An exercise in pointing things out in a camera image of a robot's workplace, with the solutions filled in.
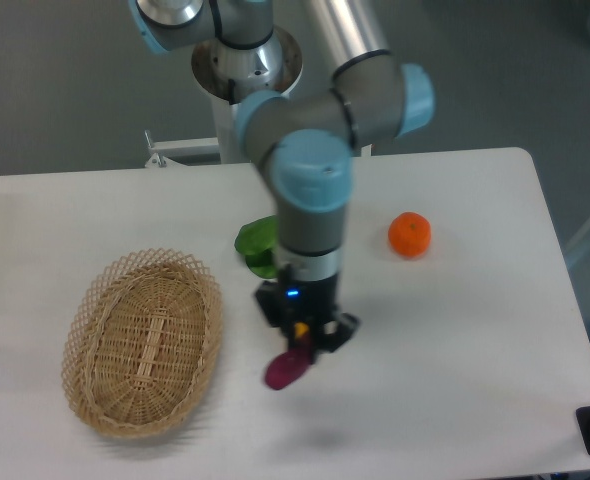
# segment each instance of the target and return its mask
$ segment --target wicker basket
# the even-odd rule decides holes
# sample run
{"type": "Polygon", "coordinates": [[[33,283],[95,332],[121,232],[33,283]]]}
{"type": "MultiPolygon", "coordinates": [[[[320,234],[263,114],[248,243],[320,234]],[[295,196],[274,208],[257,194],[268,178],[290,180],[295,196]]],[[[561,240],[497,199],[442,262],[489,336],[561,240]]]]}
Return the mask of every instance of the wicker basket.
{"type": "Polygon", "coordinates": [[[99,433],[162,433],[199,403],[221,342],[221,295],[192,256],[146,250],[97,277],[64,349],[70,408],[99,433]]]}

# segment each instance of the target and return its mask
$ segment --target purple object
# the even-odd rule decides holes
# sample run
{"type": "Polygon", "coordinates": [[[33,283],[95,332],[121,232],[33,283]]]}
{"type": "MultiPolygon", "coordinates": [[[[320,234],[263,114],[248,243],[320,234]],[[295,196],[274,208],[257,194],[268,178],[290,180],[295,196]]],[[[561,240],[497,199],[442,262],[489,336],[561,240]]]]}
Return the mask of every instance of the purple object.
{"type": "Polygon", "coordinates": [[[310,352],[304,347],[291,348],[268,365],[264,382],[273,390],[282,390],[306,373],[310,352]]]}

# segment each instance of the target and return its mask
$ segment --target blue joint cap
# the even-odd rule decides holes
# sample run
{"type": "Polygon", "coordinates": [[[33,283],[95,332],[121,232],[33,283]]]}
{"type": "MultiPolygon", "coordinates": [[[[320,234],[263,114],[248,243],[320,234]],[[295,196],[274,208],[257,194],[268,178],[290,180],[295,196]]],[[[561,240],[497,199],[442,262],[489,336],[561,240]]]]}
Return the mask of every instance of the blue joint cap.
{"type": "Polygon", "coordinates": [[[244,151],[246,127],[248,127],[251,118],[262,105],[276,98],[283,97],[275,90],[259,90],[251,93],[239,104],[237,114],[235,115],[235,133],[237,134],[237,141],[239,142],[242,152],[244,151]]]}
{"type": "Polygon", "coordinates": [[[128,0],[128,8],[133,15],[133,20],[135,21],[135,25],[137,25],[140,35],[144,39],[144,42],[146,42],[146,45],[151,50],[151,52],[153,52],[155,55],[168,53],[168,50],[160,45],[142,18],[142,14],[139,12],[139,8],[137,8],[137,0],[128,0]]]}
{"type": "Polygon", "coordinates": [[[404,75],[404,120],[398,137],[427,125],[435,113],[433,84],[422,67],[414,63],[402,65],[404,75]]]}
{"type": "Polygon", "coordinates": [[[328,213],[348,203],[353,188],[348,145],[323,130],[285,136],[273,152],[270,179],[288,203],[307,213],[328,213]]]}

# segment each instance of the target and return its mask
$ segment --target green object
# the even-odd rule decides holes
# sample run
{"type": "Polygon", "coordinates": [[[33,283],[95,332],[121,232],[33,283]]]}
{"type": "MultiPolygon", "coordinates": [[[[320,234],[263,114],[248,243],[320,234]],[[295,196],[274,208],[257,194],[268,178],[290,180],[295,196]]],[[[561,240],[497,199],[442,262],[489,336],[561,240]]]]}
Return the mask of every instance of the green object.
{"type": "Polygon", "coordinates": [[[272,215],[244,225],[235,239],[235,250],[244,256],[259,255],[272,250],[276,241],[277,218],[272,215]]]}
{"type": "Polygon", "coordinates": [[[277,277],[273,248],[277,243],[277,218],[272,215],[244,225],[235,239],[235,250],[244,256],[246,266],[260,278],[277,277]]]}
{"type": "Polygon", "coordinates": [[[277,268],[273,264],[273,252],[266,250],[259,255],[247,255],[246,266],[260,278],[270,280],[277,277],[277,268]]]}

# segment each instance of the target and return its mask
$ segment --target metal pole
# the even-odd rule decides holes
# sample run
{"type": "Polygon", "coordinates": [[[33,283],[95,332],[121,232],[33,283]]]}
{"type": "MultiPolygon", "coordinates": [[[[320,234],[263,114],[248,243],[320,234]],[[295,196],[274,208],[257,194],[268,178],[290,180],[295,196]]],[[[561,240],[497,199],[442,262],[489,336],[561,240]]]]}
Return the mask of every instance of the metal pole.
{"type": "Polygon", "coordinates": [[[304,0],[333,71],[388,43],[369,0],[304,0]]]}

